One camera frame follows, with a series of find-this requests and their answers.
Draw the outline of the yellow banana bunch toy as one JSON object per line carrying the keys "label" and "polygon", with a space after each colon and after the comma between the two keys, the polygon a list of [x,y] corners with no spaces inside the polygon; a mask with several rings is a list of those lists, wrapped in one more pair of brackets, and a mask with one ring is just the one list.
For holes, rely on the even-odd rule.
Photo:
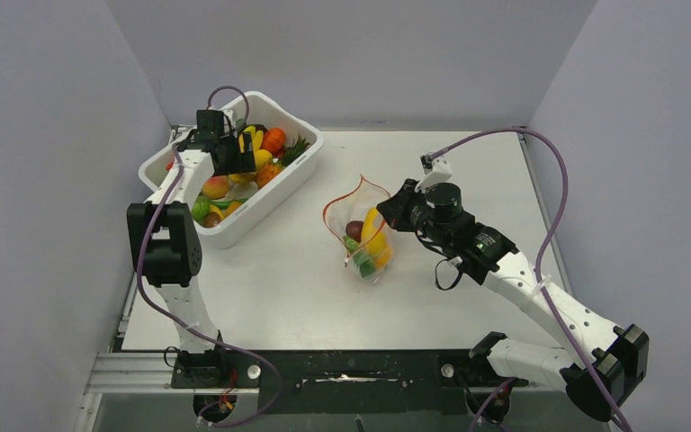
{"label": "yellow banana bunch toy", "polygon": [[244,147],[257,152],[263,144],[267,128],[262,124],[247,125],[239,134],[239,141]]}

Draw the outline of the yellow mango toy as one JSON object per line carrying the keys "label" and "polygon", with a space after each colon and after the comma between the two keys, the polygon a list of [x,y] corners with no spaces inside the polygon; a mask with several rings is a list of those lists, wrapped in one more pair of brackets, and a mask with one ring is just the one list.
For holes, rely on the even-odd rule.
{"label": "yellow mango toy", "polygon": [[372,207],[365,215],[361,245],[372,256],[376,250],[389,246],[383,231],[384,220],[378,210]]}

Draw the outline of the clear zip bag red zipper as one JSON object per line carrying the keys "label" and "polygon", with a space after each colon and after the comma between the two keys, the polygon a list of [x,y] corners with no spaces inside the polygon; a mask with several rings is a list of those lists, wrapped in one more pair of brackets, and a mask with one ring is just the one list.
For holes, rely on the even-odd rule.
{"label": "clear zip bag red zipper", "polygon": [[383,187],[361,176],[357,187],[328,202],[322,220],[345,251],[344,267],[376,284],[394,258],[390,227],[377,205],[389,198]]}

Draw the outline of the yellow bell pepper toy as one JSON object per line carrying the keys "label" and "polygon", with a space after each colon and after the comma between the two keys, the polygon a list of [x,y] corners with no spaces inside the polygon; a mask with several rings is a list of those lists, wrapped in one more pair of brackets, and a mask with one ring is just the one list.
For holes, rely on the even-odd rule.
{"label": "yellow bell pepper toy", "polygon": [[382,270],[392,259],[393,249],[390,246],[376,250],[372,255],[372,260],[377,269]]}

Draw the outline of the dark purple plum toy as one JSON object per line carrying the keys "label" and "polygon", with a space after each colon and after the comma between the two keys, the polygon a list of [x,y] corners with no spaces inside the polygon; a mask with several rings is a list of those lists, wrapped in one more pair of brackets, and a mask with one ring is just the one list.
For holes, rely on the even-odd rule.
{"label": "dark purple plum toy", "polygon": [[362,241],[362,232],[362,220],[350,220],[345,226],[345,234],[357,243],[360,243]]}

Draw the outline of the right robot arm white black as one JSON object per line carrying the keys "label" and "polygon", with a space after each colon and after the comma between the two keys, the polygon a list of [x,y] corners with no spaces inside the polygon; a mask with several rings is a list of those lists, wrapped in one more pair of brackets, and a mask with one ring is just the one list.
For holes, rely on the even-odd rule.
{"label": "right robot arm white black", "polygon": [[459,275],[517,306],[558,344],[537,346],[491,332],[471,350],[475,380],[538,383],[564,392],[595,420],[616,418],[647,374],[650,338],[641,327],[623,328],[565,292],[512,240],[465,211],[455,184],[420,192],[417,181],[408,179],[376,209],[392,229],[414,234]]}

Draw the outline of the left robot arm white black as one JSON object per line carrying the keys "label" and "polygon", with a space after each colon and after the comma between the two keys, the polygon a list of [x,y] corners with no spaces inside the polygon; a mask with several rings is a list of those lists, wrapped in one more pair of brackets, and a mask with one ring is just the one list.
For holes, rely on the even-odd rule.
{"label": "left robot arm white black", "polygon": [[193,207],[211,177],[254,169],[252,147],[240,142],[225,112],[202,109],[170,152],[173,164],[161,185],[126,211],[137,289],[148,306],[175,324],[179,345],[172,387],[229,385],[235,379],[227,350],[197,280],[202,245]]}

